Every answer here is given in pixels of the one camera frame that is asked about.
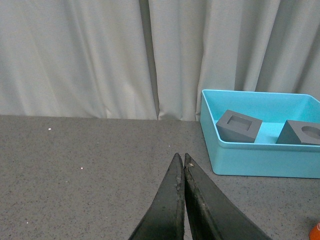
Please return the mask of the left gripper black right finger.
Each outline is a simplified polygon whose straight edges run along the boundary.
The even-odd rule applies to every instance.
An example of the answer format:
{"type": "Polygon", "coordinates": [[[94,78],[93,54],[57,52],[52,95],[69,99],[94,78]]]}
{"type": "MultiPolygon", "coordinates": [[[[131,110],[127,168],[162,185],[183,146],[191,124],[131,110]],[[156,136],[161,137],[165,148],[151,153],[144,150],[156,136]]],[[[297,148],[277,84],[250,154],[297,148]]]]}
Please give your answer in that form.
{"type": "Polygon", "coordinates": [[[185,203],[194,240],[269,240],[188,154],[184,158],[185,203]]]}

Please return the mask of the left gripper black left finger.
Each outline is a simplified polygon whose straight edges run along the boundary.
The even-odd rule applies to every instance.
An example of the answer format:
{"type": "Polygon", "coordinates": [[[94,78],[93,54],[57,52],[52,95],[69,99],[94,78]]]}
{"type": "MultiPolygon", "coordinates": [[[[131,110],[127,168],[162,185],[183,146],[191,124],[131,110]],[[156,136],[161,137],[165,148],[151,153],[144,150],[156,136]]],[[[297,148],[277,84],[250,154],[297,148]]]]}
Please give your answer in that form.
{"type": "Polygon", "coordinates": [[[175,153],[158,191],[131,240],[182,240],[185,232],[185,173],[175,153]]]}

